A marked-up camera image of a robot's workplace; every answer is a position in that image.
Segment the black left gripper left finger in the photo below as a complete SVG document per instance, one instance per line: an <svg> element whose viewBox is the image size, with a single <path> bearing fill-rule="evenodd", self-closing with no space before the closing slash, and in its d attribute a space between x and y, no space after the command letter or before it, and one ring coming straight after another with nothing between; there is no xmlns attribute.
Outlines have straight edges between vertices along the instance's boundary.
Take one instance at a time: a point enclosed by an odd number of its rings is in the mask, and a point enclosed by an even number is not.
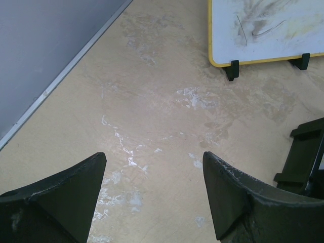
<svg viewBox="0 0 324 243"><path fill-rule="evenodd" d="M87 242L105 167L98 152L1 194L1 242Z"/></svg>

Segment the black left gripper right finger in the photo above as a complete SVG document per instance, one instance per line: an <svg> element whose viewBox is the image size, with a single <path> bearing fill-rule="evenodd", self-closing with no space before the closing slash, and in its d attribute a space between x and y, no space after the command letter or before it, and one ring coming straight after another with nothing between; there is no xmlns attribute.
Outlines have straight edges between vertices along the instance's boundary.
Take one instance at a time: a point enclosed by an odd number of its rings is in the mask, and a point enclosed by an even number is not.
<svg viewBox="0 0 324 243"><path fill-rule="evenodd" d="M220 242L323 242L323 200L266 184L212 152L202 158Z"/></svg>

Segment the black left plastic bin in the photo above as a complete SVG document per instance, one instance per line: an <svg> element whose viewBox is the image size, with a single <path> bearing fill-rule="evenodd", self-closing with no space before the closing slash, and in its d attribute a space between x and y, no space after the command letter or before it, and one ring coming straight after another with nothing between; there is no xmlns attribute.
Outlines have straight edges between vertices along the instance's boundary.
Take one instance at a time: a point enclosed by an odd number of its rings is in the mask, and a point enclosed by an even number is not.
<svg viewBox="0 0 324 243"><path fill-rule="evenodd" d="M300 124L292 130L293 142L277 188L312 198L323 199L323 118Z"/></svg>

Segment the aluminium frame rail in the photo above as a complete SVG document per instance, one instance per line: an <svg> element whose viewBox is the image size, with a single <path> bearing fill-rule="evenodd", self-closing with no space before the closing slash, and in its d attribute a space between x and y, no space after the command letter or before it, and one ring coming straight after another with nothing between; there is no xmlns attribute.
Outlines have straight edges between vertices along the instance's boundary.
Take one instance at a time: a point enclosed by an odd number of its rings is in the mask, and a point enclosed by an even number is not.
<svg viewBox="0 0 324 243"><path fill-rule="evenodd" d="M1 146L129 1L1 1Z"/></svg>

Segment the whiteboard with yellow frame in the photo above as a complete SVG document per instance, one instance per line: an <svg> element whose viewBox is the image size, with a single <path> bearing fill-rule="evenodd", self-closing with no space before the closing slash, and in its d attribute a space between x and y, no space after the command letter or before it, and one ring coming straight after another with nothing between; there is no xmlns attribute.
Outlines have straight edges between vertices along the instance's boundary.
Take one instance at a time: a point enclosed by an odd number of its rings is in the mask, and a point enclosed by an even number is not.
<svg viewBox="0 0 324 243"><path fill-rule="evenodd" d="M323 56L323 1L208 1L208 59L229 81L243 65Z"/></svg>

